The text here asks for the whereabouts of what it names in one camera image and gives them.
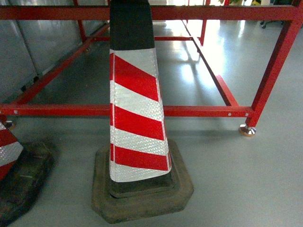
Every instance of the black rubber base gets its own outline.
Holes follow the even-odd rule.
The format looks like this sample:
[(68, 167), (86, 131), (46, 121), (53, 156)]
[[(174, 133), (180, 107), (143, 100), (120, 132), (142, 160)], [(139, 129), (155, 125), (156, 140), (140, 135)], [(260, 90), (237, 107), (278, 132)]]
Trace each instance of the black rubber base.
[(0, 182), (0, 227), (30, 210), (53, 165), (53, 156), (44, 144), (23, 146), (18, 160)]
[(171, 178), (174, 186), (165, 191), (138, 193), (127, 198), (115, 198), (110, 192), (109, 146), (96, 153), (92, 206), (108, 223), (149, 218), (181, 211), (190, 199), (194, 187), (175, 142), (169, 140), (172, 160)]
[(125, 198), (161, 191), (167, 191), (175, 186), (171, 172), (168, 174), (133, 182), (115, 182), (110, 180), (109, 193), (115, 198)]

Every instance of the red steel beam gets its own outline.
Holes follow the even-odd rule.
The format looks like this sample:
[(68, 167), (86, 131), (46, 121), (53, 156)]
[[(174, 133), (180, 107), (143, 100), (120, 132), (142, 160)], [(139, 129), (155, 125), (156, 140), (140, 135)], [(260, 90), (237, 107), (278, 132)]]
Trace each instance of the red steel beam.
[[(206, 0), (205, 5), (209, 6), (210, 5), (210, 0)], [(201, 29), (201, 36), (200, 36), (200, 44), (201, 44), (201, 46), (204, 45), (206, 23), (207, 23), (207, 20), (203, 20), (202, 21), (202, 29)]]
[[(101, 35), (108, 29), (108, 25), (101, 28), (96, 36)], [(33, 97), (35, 97), (46, 85), (48, 85), (53, 79), (55, 79), (66, 67), (68, 67), (82, 52), (84, 52), (92, 43), (93, 38), (87, 39), (80, 48), (64, 60), (60, 65), (54, 67), (48, 73), (43, 75), (33, 86), (23, 92), (17, 99), (12, 103), (25, 104), (28, 103)]]
[[(74, 6), (79, 6), (78, 0), (73, 0), (73, 2), (74, 2)], [(82, 40), (82, 42), (85, 42), (87, 37), (85, 34), (85, 28), (84, 28), (82, 20), (78, 20), (78, 26), (79, 26), (81, 40)]]
[(302, 22), (298, 21), (286, 21), (284, 23), (276, 46), (265, 70), (264, 76), (258, 88), (257, 94), (252, 103), (252, 108), (256, 114), (253, 117), (247, 118), (246, 120), (246, 124), (249, 127), (255, 127), (257, 125), (261, 113), (275, 85), (283, 64), (290, 52), (294, 40), (301, 29), (301, 26)]
[(227, 106), (239, 106), (239, 104), (237, 103), (237, 100), (235, 99), (235, 97), (233, 96), (232, 92), (229, 90), (227, 84), (224, 82), (223, 78), (220, 75), (215, 75), (212, 68), (210, 67), (210, 65), (208, 64), (205, 56), (203, 55), (203, 51), (202, 51), (202, 47), (200, 45), (199, 40), (196, 37), (192, 37), (194, 44), (202, 58), (202, 60), (204, 61), (205, 66), (207, 67), (210, 76), (212, 77), (214, 84), (216, 85), (217, 89), (219, 90), (219, 93), (223, 99), (223, 101), (225, 102), (225, 104)]
[[(153, 20), (300, 20), (294, 6), (152, 6)], [(0, 6), (0, 20), (109, 20), (108, 6)]]
[[(109, 105), (18, 105), (0, 104), (4, 115), (27, 116), (109, 116)], [(171, 117), (247, 117), (253, 116), (250, 106), (164, 106), (164, 115)]]

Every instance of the gray floor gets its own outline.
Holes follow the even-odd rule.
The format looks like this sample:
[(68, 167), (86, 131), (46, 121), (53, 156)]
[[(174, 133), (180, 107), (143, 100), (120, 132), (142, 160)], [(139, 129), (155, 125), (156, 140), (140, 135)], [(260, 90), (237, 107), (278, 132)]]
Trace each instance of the gray floor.
[[(190, 26), (199, 33), (199, 22)], [(250, 105), (281, 26), (209, 21), (205, 51), (241, 105)], [(155, 24), (156, 35), (185, 35), (180, 22)], [(110, 225), (91, 209), (95, 152), (109, 143), (109, 119), (19, 117), (21, 141), (55, 147), (56, 164), (38, 201), (12, 227), (301, 227), (303, 226), (303, 30), (260, 118), (257, 134), (242, 118), (166, 118), (195, 192), (184, 211)], [(223, 105), (191, 42), (156, 42), (165, 105)], [(94, 44), (33, 103), (108, 104), (109, 47)]]

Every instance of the traffic cone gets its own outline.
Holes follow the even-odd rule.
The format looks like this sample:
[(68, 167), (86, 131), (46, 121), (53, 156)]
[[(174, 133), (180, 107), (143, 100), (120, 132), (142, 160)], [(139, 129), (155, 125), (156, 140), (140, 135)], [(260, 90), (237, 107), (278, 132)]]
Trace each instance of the traffic cone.
[(0, 181), (12, 168), (22, 150), (16, 137), (0, 122)]
[(156, 51), (148, 47), (110, 54), (110, 176), (115, 182), (171, 170)]
[(24, 147), (0, 122), (1, 227), (31, 208), (53, 164), (53, 156), (43, 144)]
[(147, 0), (111, 1), (110, 147), (96, 154), (92, 196), (109, 223), (181, 211), (193, 193), (167, 139), (151, 17)]

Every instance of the metal panel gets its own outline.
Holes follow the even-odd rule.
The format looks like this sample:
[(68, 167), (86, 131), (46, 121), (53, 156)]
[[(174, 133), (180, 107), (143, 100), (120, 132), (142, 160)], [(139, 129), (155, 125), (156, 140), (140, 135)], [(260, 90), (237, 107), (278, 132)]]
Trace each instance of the metal panel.
[[(104, 6), (105, 0), (78, 0), (79, 5), (82, 6)], [(104, 24), (104, 20), (84, 20), (86, 35), (91, 35), (99, 26)]]
[[(69, 6), (72, 0), (11, 0), (12, 5)], [(18, 21), (37, 72), (45, 73), (63, 56), (75, 49), (80, 40), (76, 21)]]
[[(8, 5), (8, 2), (0, 0), (0, 5)], [(0, 53), (2, 102), (36, 75), (22, 35), (13, 20), (0, 21)]]

